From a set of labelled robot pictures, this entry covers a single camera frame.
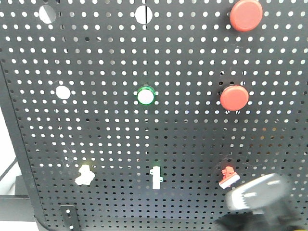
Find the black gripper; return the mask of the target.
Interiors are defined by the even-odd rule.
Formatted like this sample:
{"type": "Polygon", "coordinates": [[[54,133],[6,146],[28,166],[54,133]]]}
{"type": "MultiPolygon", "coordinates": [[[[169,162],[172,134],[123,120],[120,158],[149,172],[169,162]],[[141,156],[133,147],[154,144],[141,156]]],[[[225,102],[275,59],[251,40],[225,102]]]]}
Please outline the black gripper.
{"type": "Polygon", "coordinates": [[[278,202],[290,190],[285,177],[271,173],[226,194],[230,213],[215,221],[217,231],[306,231],[287,202],[278,202]]]}

